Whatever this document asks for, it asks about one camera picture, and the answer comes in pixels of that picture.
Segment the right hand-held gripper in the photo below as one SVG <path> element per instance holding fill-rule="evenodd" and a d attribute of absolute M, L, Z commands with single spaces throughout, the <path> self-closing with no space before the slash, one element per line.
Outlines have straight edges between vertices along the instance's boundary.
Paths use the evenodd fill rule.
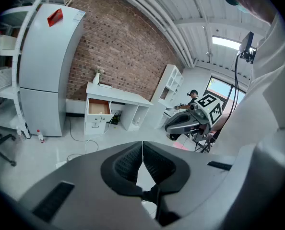
<path fill-rule="evenodd" d="M 220 100 L 206 94 L 190 104 L 183 112 L 173 115 L 165 125 L 165 131 L 175 134 L 198 134 L 201 131 L 206 134 L 222 116 Z"/>

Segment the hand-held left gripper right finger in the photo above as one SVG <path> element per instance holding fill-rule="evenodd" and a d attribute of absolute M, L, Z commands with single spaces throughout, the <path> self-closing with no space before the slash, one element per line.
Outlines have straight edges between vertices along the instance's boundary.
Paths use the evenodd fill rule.
<path fill-rule="evenodd" d="M 160 193 L 179 192 L 190 177 L 190 167 L 181 158 L 160 148 L 156 142 L 142 143 L 143 163 Z"/>

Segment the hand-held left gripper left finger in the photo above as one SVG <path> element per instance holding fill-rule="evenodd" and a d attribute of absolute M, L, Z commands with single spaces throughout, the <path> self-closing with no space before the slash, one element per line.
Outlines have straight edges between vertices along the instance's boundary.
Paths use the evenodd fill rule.
<path fill-rule="evenodd" d="M 142 196 L 137 185 L 138 172 L 143 162 L 141 141 L 120 144 L 108 149 L 109 156 L 101 164 L 101 177 L 106 185 L 122 196 Z"/>

